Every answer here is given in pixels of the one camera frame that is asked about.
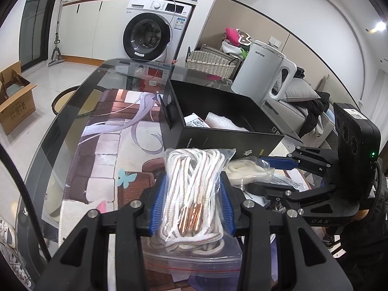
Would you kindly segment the white wicker basket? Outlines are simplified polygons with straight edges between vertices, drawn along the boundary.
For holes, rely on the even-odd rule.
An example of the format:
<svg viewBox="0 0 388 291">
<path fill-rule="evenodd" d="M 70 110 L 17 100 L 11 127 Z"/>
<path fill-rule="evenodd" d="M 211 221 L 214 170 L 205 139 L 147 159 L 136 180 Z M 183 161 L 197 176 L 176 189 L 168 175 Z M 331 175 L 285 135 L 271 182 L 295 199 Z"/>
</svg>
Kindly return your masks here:
<svg viewBox="0 0 388 291">
<path fill-rule="evenodd" d="M 207 51 L 191 51 L 190 48 L 187 49 L 185 58 L 186 68 L 221 78 L 230 78 L 238 63 L 238 58 L 223 58 Z"/>
</svg>

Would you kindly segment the black framed glass door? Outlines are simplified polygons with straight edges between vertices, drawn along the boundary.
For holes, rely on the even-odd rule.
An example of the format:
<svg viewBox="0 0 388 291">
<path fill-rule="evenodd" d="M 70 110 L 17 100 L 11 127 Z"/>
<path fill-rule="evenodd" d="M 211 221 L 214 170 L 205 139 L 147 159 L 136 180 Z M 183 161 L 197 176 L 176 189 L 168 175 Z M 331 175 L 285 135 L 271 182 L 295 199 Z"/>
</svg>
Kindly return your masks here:
<svg viewBox="0 0 388 291">
<path fill-rule="evenodd" d="M 26 0 L 19 38 L 22 71 L 48 59 L 49 30 L 55 1 Z"/>
</svg>

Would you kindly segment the red box under table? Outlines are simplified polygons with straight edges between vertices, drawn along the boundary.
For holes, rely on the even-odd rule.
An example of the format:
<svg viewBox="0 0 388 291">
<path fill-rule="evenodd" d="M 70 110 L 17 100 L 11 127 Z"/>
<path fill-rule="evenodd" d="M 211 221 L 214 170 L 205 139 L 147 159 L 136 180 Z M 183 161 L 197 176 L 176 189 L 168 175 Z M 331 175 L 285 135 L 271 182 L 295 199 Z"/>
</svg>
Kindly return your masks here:
<svg viewBox="0 0 388 291">
<path fill-rule="evenodd" d="M 152 87 L 163 87 L 173 70 L 173 65 L 160 62 L 150 62 L 144 71 L 144 78 Z"/>
</svg>

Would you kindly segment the brown cardboard box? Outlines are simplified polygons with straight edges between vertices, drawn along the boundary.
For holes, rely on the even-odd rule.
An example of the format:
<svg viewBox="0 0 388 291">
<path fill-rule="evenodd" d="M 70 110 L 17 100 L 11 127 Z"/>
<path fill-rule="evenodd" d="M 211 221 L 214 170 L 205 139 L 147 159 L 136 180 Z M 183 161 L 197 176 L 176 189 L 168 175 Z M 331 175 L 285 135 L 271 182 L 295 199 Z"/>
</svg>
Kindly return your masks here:
<svg viewBox="0 0 388 291">
<path fill-rule="evenodd" d="M 6 135 L 35 112 L 34 88 L 21 75 L 20 61 L 1 71 L 1 126 Z"/>
</svg>

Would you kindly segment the grey sofa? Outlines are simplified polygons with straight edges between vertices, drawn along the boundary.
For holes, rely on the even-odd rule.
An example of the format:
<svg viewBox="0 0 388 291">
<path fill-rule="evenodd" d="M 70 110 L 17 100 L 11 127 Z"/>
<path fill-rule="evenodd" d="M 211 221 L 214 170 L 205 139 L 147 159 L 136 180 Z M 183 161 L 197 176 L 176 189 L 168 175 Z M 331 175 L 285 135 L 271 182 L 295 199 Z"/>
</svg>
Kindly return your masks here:
<svg viewBox="0 0 388 291">
<path fill-rule="evenodd" d="M 330 94 L 318 92 L 319 98 L 311 101 L 267 101 L 301 138 L 306 146 L 320 147 L 334 128 L 334 121 L 327 117 Z"/>
</svg>

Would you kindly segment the bubble wrap piece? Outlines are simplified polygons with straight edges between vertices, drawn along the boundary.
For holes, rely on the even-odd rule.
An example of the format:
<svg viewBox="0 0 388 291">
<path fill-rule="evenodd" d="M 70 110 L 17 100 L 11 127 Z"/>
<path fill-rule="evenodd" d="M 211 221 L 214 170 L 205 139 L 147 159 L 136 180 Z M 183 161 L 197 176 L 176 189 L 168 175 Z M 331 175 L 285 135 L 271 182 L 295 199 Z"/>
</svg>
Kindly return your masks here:
<svg viewBox="0 0 388 291">
<path fill-rule="evenodd" d="M 235 125 L 229 118 L 224 116 L 218 116 L 212 112 L 207 114 L 207 117 L 204 120 L 210 128 L 213 129 L 223 129 L 223 130 L 233 130 L 233 131 L 247 131 L 246 128 L 239 127 Z"/>
</svg>

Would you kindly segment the grey cushion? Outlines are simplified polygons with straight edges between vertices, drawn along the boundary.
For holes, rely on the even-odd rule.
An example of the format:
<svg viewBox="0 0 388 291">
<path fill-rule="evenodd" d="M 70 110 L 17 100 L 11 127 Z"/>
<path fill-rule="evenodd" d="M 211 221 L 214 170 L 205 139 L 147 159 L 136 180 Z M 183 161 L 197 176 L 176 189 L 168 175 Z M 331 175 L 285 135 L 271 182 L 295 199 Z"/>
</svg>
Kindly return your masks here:
<svg viewBox="0 0 388 291">
<path fill-rule="evenodd" d="M 312 101 L 319 98 L 319 94 L 317 94 L 305 80 L 293 78 L 280 100 L 287 103 L 297 103 Z"/>
</svg>

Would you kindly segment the white copper-tipped cords bag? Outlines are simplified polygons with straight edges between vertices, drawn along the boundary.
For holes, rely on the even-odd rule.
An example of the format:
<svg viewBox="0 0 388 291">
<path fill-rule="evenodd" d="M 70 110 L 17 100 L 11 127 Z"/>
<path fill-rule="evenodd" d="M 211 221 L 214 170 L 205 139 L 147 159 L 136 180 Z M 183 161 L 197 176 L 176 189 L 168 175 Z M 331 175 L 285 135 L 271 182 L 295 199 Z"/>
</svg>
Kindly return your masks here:
<svg viewBox="0 0 388 291">
<path fill-rule="evenodd" d="M 160 229 L 144 238 L 146 267 L 165 273 L 226 276 L 238 272 L 242 251 L 224 229 L 220 174 L 232 149 L 168 148 L 168 188 Z"/>
</svg>

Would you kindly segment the round floor mat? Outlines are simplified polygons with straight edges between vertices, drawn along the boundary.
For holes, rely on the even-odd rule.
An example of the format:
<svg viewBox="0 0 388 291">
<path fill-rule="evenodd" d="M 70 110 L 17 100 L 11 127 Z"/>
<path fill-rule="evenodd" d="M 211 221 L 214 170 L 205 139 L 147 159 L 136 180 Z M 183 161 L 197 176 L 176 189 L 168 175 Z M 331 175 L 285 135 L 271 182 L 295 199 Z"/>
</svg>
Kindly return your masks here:
<svg viewBox="0 0 388 291">
<path fill-rule="evenodd" d="M 79 88 L 79 85 L 69 87 L 54 98 L 51 103 L 51 109 L 54 115 L 59 114 L 68 103 L 70 103 L 71 106 L 74 105 L 75 107 L 78 107 L 77 118 L 86 117 L 93 113 L 106 89 L 97 86 L 88 96 L 79 96 L 76 94 Z"/>
</svg>

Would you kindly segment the white electric kettle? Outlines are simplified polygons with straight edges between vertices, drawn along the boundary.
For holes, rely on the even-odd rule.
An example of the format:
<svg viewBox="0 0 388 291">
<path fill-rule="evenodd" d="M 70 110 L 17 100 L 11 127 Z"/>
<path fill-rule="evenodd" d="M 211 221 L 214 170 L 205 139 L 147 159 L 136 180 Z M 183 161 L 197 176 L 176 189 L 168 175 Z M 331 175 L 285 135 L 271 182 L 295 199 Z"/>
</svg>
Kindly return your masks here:
<svg viewBox="0 0 388 291">
<path fill-rule="evenodd" d="M 280 85 L 277 94 L 273 95 L 272 89 L 282 70 L 287 71 L 287 77 Z M 296 71 L 297 65 L 287 59 L 283 53 L 256 40 L 251 44 L 231 90 L 251 98 L 257 105 L 262 106 L 269 98 L 277 101 L 282 98 Z"/>
</svg>

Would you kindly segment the black open cardboard box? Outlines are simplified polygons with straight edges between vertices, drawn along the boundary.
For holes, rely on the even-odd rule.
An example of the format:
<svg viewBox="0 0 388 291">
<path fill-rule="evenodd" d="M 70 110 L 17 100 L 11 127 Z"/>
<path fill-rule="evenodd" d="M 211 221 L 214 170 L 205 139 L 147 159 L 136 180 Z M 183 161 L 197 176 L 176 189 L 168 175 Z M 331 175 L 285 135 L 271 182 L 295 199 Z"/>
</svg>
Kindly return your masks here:
<svg viewBox="0 0 388 291">
<path fill-rule="evenodd" d="M 235 158 L 267 156 L 284 134 L 250 98 L 169 80 L 159 113 L 168 148 L 226 148 Z"/>
</svg>

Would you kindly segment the silver medicine sachet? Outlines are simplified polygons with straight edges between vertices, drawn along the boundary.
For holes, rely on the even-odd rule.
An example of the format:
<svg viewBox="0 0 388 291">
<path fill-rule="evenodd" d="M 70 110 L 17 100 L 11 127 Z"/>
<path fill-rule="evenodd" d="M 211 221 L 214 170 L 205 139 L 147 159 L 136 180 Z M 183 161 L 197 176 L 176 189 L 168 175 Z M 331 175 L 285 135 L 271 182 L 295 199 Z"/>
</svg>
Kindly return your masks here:
<svg viewBox="0 0 388 291">
<path fill-rule="evenodd" d="M 277 205 L 282 201 L 285 191 L 305 192 L 311 187 L 299 170 L 290 172 L 261 173 L 258 177 L 249 179 L 243 185 L 243 194 L 248 200 L 261 206 Z"/>
</svg>

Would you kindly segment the pile of colourful clothes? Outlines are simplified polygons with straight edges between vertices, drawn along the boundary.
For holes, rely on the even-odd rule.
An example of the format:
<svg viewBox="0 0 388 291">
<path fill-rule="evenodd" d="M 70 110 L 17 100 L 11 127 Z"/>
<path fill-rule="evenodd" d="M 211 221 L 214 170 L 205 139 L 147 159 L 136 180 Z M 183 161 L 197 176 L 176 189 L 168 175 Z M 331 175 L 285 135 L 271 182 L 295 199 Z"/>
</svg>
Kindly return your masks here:
<svg viewBox="0 0 388 291">
<path fill-rule="evenodd" d="M 220 51 L 244 61 L 254 39 L 246 32 L 236 28 L 226 28 Z"/>
</svg>

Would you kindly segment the anime print desk mat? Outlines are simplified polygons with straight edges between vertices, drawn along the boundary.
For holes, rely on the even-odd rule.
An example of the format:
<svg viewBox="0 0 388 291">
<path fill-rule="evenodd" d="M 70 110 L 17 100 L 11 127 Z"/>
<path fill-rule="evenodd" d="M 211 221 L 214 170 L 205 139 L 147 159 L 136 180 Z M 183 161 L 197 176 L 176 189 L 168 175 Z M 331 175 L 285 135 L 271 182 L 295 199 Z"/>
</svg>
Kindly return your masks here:
<svg viewBox="0 0 388 291">
<path fill-rule="evenodd" d="M 121 208 L 152 187 L 164 171 L 164 149 L 156 94 L 99 88 L 81 108 L 88 125 L 111 128 L 101 135 L 83 134 L 66 178 L 58 239 L 64 242 L 92 209 Z M 213 256 L 168 253 L 142 240 L 147 279 L 153 290 L 234 290 L 242 251 L 236 238 L 224 237 Z"/>
</svg>

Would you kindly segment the red white snack packet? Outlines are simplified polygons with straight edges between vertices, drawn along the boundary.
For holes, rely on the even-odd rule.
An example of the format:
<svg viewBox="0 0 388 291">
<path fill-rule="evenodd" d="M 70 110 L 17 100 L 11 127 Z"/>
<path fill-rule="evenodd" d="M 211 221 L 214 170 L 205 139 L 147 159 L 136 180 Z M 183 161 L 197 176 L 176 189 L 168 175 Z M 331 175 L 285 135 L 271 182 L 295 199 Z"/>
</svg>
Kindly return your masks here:
<svg viewBox="0 0 388 291">
<path fill-rule="evenodd" d="M 184 121 L 187 127 L 209 128 L 209 125 L 195 113 L 185 116 Z"/>
</svg>

